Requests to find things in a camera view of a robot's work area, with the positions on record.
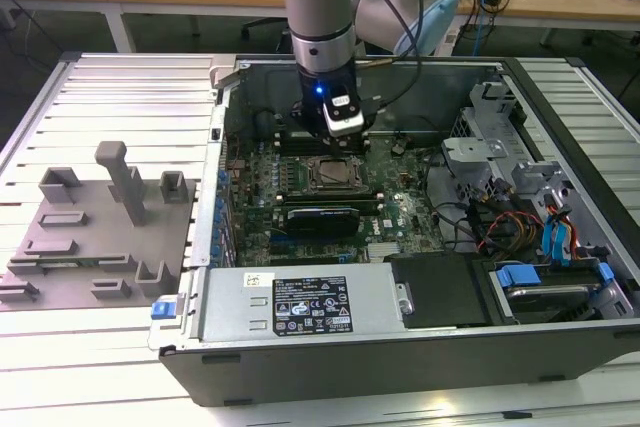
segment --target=floor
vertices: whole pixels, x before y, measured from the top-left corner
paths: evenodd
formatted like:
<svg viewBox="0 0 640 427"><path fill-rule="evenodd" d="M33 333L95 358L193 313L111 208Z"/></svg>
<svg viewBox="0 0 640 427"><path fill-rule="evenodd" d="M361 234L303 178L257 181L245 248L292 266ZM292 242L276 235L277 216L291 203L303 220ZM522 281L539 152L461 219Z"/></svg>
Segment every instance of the floor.
<svg viewBox="0 0 640 427"><path fill-rule="evenodd" d="M115 52L100 14L38 12L36 20L64 50ZM250 40L242 40L240 26L246 20L200 18L202 35L194 38L186 16L131 14L126 17L139 52L273 53L282 24L252 29ZM539 44L542 33L541 29L498 27L481 44L480 55L578 57L614 95L619 94L640 68L640 49L629 42L632 32L598 32L590 45L584 45L584 32L558 30L546 48ZM475 34L468 35L469 39L461 39L455 55L471 55ZM25 57L25 49L37 60ZM14 30L3 32L0 40L0 147L45 82L47 74L42 63L52 67L57 58L57 50L35 25L29 27L24 15L18 16ZM640 118L640 79L628 89L622 102L636 118Z"/></svg>

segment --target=motherboard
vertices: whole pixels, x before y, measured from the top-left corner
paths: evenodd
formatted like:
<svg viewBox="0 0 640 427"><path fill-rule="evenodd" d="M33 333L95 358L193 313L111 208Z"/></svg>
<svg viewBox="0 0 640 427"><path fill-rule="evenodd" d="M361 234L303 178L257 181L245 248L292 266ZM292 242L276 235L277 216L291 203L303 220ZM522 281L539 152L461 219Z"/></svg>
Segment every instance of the motherboard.
<svg viewBox="0 0 640 427"><path fill-rule="evenodd" d="M423 190L429 149L408 144L372 136L366 150L332 156L277 141L231 140L235 264L381 262L395 253L442 250Z"/></svg>

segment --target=power supply label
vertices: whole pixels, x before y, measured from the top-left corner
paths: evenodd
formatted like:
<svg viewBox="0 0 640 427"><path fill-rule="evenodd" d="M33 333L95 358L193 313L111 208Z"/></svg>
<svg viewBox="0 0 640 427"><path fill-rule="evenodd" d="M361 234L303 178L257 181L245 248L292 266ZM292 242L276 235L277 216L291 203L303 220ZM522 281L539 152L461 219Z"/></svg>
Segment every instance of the power supply label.
<svg viewBox="0 0 640 427"><path fill-rule="evenodd" d="M274 279L273 331L281 337L353 332L346 277Z"/></svg>

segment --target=cpu socket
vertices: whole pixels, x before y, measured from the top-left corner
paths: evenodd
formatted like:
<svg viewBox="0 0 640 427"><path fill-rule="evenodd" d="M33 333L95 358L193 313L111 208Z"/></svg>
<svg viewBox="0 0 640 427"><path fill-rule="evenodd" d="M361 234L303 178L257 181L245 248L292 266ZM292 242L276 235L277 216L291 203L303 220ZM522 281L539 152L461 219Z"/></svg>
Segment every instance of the cpu socket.
<svg viewBox="0 0 640 427"><path fill-rule="evenodd" d="M360 161L356 158L317 157L309 160L307 167L312 192L367 190L360 175Z"/></svg>

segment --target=robotic arm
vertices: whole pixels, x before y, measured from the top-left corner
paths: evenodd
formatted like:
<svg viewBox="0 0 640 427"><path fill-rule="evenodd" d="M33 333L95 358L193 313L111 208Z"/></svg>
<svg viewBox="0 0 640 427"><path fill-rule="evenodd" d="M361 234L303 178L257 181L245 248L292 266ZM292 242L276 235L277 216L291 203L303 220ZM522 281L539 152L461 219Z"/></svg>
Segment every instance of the robotic arm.
<svg viewBox="0 0 640 427"><path fill-rule="evenodd" d="M302 100L291 115L314 136L345 140L370 127L377 109L360 99L356 85L356 37L403 52L430 53L448 29L457 0L390 0L411 35L385 0L285 0ZM415 39L419 17L422 34Z"/></svg>

